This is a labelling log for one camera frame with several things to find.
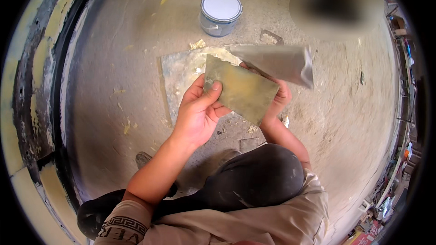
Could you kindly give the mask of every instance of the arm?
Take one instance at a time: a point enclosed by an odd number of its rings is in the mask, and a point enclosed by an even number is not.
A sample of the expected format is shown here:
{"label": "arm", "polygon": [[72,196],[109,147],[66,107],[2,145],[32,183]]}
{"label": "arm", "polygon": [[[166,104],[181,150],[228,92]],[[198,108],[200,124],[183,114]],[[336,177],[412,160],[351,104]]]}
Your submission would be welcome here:
{"label": "arm", "polygon": [[222,84],[216,81],[203,93],[204,74],[183,96],[174,131],[154,157],[130,179],[124,200],[143,205],[151,214],[164,198],[189,157],[207,142],[220,117],[231,112],[216,100]]}
{"label": "arm", "polygon": [[260,130],[268,143],[281,145],[282,147],[287,148],[297,156],[303,168],[307,168],[310,171],[312,170],[309,161],[309,153],[307,152],[306,147],[304,147],[300,140],[298,140],[295,135],[291,133],[285,125],[283,125],[277,116],[269,121],[262,121],[262,124],[260,124]]}
{"label": "arm", "polygon": [[[241,63],[240,66],[248,69],[245,63]],[[303,168],[312,170],[307,149],[277,117],[291,100],[291,90],[284,80],[272,77],[268,77],[268,79],[278,84],[280,88],[270,107],[266,111],[259,128],[268,143],[281,145],[282,147],[287,148],[297,156]]]}

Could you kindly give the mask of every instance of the hand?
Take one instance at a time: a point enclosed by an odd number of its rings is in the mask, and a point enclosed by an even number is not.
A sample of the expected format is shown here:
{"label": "hand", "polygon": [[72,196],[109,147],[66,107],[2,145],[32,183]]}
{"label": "hand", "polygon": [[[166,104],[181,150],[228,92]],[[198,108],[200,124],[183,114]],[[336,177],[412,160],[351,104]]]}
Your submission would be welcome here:
{"label": "hand", "polygon": [[[241,67],[250,70],[253,73],[259,74],[259,72],[256,69],[248,68],[248,66],[245,63],[240,64]],[[291,90],[289,89],[287,83],[284,80],[276,79],[273,77],[266,77],[269,80],[272,80],[276,84],[280,86],[279,91],[274,97],[273,102],[271,103],[270,107],[265,113],[265,116],[262,119],[262,122],[260,124],[260,128],[262,126],[267,125],[275,120],[277,118],[277,115],[285,108],[285,106],[289,103],[289,101],[292,98]]]}
{"label": "hand", "polygon": [[203,93],[203,86],[204,74],[201,74],[183,95],[170,136],[192,151],[206,143],[215,131],[219,118],[231,112],[217,101],[222,91],[221,82],[215,81],[206,93]]}

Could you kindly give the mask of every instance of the concrete floor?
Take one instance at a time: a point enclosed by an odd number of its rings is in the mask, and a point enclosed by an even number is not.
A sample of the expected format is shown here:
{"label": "concrete floor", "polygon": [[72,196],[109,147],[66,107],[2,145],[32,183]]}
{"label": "concrete floor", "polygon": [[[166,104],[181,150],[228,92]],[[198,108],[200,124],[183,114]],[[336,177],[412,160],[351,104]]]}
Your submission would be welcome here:
{"label": "concrete floor", "polygon": [[[289,0],[240,1],[235,30],[213,38],[198,24],[201,0],[95,0],[78,37],[66,100],[67,146],[80,194],[89,200],[125,188],[137,171],[135,155],[154,155],[171,134],[157,57],[187,50],[199,39],[207,46],[260,44],[260,31],[267,29],[286,45],[311,46],[314,90],[290,84],[293,99],[282,115],[289,115],[290,130],[307,147],[329,193],[324,244],[336,244],[357,221],[390,140],[397,75],[387,26],[381,21],[353,41],[320,41],[293,24]],[[124,134],[127,118],[131,128]],[[201,188],[220,154],[238,148],[239,139],[264,141],[259,130],[248,128],[236,116],[220,121],[217,130],[225,132],[191,157],[178,179],[181,191]]]}

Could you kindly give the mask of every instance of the dark pants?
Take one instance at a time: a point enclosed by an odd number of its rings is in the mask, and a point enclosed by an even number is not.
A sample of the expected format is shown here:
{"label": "dark pants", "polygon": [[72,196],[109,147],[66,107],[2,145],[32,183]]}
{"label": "dark pants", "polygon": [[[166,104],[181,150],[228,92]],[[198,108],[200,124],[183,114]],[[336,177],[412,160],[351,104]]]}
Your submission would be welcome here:
{"label": "dark pants", "polygon": [[[303,179],[301,163],[290,150],[266,144],[226,162],[196,193],[161,201],[152,220],[200,209],[229,212],[278,205],[298,195]],[[95,239],[124,191],[108,193],[80,206],[77,223],[85,236]]]}

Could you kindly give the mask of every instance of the beige shirt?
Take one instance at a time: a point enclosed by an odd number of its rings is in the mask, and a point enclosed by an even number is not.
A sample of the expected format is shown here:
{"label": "beige shirt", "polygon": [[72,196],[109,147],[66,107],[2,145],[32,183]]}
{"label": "beige shirt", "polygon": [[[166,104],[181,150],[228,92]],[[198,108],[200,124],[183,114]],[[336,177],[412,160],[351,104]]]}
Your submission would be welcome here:
{"label": "beige shirt", "polygon": [[266,245],[320,244],[328,228],[327,192],[304,169],[300,195],[276,206],[232,212],[211,209],[166,215],[150,223],[135,201],[122,201],[107,217],[95,245],[226,245],[247,240]]}

